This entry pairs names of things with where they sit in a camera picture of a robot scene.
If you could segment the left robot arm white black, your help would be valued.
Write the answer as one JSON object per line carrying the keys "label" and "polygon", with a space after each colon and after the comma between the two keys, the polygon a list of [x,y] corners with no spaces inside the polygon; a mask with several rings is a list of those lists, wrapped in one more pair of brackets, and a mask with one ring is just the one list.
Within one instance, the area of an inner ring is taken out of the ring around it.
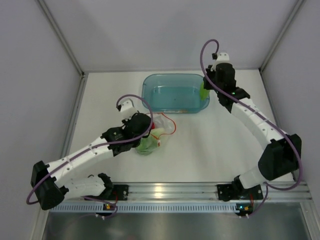
{"label": "left robot arm white black", "polygon": [[123,125],[112,127],[88,146],[59,160],[33,165],[31,194],[42,210],[50,210],[64,200],[84,198],[106,201],[114,192],[114,184],[105,173],[77,179],[77,175],[95,164],[130,151],[147,138],[153,125],[153,114],[136,112]]}

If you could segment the clear zip bag orange seal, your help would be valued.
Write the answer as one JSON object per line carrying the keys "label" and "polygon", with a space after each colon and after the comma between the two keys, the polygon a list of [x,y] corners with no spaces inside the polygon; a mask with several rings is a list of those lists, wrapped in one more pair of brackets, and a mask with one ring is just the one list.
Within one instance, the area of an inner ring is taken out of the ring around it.
{"label": "clear zip bag orange seal", "polygon": [[135,151],[142,156],[148,156],[163,147],[169,137],[177,130],[175,121],[163,112],[153,113],[153,124],[147,138],[142,138]]}

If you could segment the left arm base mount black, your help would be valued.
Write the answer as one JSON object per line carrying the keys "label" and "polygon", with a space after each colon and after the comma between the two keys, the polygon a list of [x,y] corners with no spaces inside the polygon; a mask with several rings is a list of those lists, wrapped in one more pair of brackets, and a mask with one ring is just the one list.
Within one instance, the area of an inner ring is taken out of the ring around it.
{"label": "left arm base mount black", "polygon": [[88,195],[87,197],[105,200],[105,201],[127,201],[129,193],[129,186],[127,184],[114,184],[112,187],[108,186],[98,196]]}

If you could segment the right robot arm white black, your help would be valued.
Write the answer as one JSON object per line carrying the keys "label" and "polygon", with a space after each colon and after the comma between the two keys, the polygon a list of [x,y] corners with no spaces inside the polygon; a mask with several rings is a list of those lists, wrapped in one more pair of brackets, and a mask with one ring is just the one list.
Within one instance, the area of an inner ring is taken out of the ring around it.
{"label": "right robot arm white black", "polygon": [[254,187],[300,169],[301,138],[279,129],[259,110],[251,96],[237,86],[233,65],[219,63],[203,67],[202,71],[204,89],[216,92],[218,102],[251,132],[263,149],[257,165],[231,182],[233,196],[244,199]]}

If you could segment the green fake vegetable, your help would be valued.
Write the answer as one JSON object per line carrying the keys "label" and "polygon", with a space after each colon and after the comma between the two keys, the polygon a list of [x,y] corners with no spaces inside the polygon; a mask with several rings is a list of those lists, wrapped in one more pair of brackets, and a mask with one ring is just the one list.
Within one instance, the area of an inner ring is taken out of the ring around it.
{"label": "green fake vegetable", "polygon": [[199,97],[201,101],[205,101],[210,95],[210,90],[205,89],[204,82],[201,83],[200,89],[199,89]]}

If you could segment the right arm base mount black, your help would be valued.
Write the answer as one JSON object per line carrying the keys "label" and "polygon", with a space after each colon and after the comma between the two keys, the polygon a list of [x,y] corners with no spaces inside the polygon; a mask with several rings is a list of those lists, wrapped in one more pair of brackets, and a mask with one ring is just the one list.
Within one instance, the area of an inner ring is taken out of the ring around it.
{"label": "right arm base mount black", "polygon": [[218,184],[217,185],[218,199],[224,202],[231,200],[248,200],[249,196],[244,189],[234,184]]}

